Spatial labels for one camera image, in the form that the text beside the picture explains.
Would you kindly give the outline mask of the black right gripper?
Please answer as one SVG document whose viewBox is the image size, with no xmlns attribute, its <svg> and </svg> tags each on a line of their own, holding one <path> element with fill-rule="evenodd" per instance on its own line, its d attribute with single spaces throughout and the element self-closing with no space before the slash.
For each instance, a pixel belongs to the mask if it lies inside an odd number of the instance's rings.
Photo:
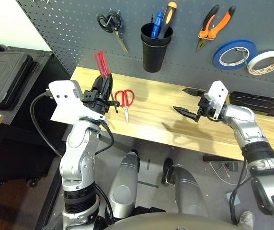
<svg viewBox="0 0 274 230">
<path fill-rule="evenodd" d="M 195 114 L 185 108 L 174 106 L 173 108 L 176 112 L 178 112 L 179 114 L 189 119 L 194 120 L 195 122 L 199 122 L 199 119 L 201 118 L 201 116 L 207 117 L 211 121 L 215 121 L 213 119 L 213 114 L 215 112 L 212 111 L 212 107 L 210 106 L 209 101 L 203 96 L 204 93 L 206 92 L 205 90 L 201 90 L 197 88 L 185 88 L 185 89 L 182 89 L 182 91 L 191 96 L 201 97 L 198 103 L 199 108 L 197 110 L 197 113 Z"/>
</svg>

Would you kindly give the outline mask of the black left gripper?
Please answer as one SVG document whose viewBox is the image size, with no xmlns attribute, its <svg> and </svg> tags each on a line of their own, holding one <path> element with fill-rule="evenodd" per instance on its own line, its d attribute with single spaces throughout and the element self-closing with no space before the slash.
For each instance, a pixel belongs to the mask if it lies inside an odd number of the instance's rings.
<svg viewBox="0 0 274 230">
<path fill-rule="evenodd" d="M 112 95 L 112 88 L 113 77 L 111 73 L 104 79 L 98 76 L 92 85 L 92 91 L 86 90 L 84 92 L 82 99 L 83 104 L 99 114 L 107 113 L 110 106 L 119 107 L 120 103 L 115 99 L 109 101 Z"/>
</svg>

